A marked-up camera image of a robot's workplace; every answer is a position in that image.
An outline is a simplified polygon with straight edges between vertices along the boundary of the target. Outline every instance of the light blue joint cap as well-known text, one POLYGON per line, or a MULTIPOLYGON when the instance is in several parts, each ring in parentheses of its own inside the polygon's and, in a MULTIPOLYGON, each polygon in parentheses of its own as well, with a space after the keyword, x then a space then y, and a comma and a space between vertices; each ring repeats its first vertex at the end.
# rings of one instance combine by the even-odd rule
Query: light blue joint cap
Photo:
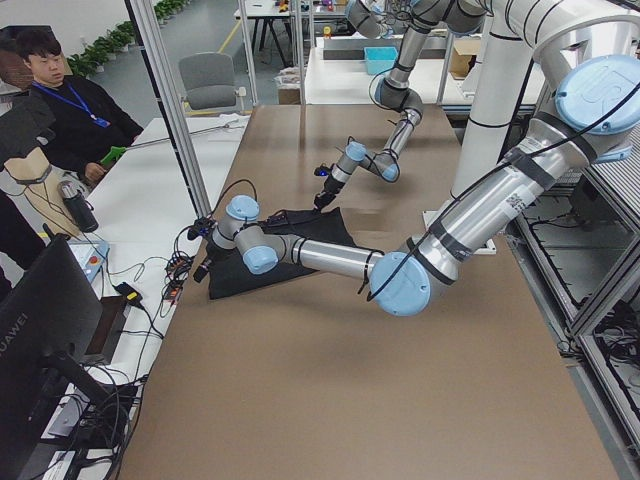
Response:
POLYGON ((266 245, 252 247, 242 255, 242 261, 254 275, 267 273, 278 264, 276 251, 266 245))
POLYGON ((631 156, 632 150, 633 145, 630 142, 625 143, 620 145, 618 148, 614 148, 613 150, 603 153, 596 159, 595 163, 613 163, 626 160, 631 156))
POLYGON ((358 142, 349 142, 344 149, 344 153, 354 162, 361 162, 367 155, 367 148, 358 142))
MULTIPOLYGON (((640 60, 627 55, 591 59, 576 67, 558 87, 556 108, 574 130, 582 130, 618 105, 640 78, 640 60)), ((640 122, 640 92, 636 92, 609 118, 589 130, 593 135, 614 135, 640 122)))
MULTIPOLYGON (((402 252, 387 253, 376 262, 371 271, 371 292, 375 293, 393 275, 407 256, 402 252)), ((429 303, 431 286, 427 272, 414 257, 402 266, 389 284, 375 297, 380 308, 399 317, 415 315, 429 303)))
POLYGON ((398 179, 399 174, 400 170, 397 165, 389 165, 389 168, 386 168, 385 171, 382 172, 382 178, 387 182, 395 182, 398 179))
POLYGON ((227 213, 236 220, 253 222, 260 214, 260 205, 247 195, 236 195, 227 205, 227 213))

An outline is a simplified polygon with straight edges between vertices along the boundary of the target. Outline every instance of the huawei logo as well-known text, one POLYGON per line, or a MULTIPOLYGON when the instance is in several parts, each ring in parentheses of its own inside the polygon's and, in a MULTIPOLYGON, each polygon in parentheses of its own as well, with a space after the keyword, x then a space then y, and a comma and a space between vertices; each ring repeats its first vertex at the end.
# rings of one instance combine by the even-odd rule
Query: huawei logo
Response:
POLYGON ((2 335, 0 338, 0 358, 2 358, 2 355, 9 349, 9 345, 11 345, 11 342, 20 334, 20 330, 22 330, 22 327, 24 327, 26 323, 27 316, 21 313, 12 327, 2 335))

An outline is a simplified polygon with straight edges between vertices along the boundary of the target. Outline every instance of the black hair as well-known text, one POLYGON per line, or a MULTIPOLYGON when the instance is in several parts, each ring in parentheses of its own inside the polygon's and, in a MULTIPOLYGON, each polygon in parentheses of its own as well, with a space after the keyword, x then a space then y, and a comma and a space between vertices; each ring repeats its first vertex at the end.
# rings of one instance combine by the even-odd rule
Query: black hair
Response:
POLYGON ((46 57, 47 55, 60 55, 62 47, 52 33, 46 30, 24 30, 16 37, 18 55, 23 60, 29 61, 29 55, 46 57))

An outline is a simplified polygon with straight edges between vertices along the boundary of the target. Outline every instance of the blue box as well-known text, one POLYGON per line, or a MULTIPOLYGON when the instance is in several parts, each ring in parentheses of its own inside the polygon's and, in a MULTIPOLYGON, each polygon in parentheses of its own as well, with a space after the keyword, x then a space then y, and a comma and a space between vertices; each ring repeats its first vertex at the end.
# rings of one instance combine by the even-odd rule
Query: blue box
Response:
POLYGON ((364 47, 364 63, 369 75, 390 70, 397 57, 396 47, 364 47))

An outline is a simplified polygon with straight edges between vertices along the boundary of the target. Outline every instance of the black jacket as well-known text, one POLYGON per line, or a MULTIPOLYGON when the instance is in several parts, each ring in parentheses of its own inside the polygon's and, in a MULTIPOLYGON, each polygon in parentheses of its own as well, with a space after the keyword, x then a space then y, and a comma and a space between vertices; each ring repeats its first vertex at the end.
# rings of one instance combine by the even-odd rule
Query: black jacket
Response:
POLYGON ((49 161, 56 167, 83 174, 87 163, 98 163, 112 146, 131 145, 134 137, 142 132, 142 127, 118 107, 101 86, 85 78, 65 77, 64 83, 55 92, 73 103, 79 103, 69 90, 69 85, 95 116, 107 120, 111 125, 106 128, 97 125, 84 110, 36 87, 31 87, 30 95, 42 98, 56 118, 50 127, 56 137, 43 147, 49 161))

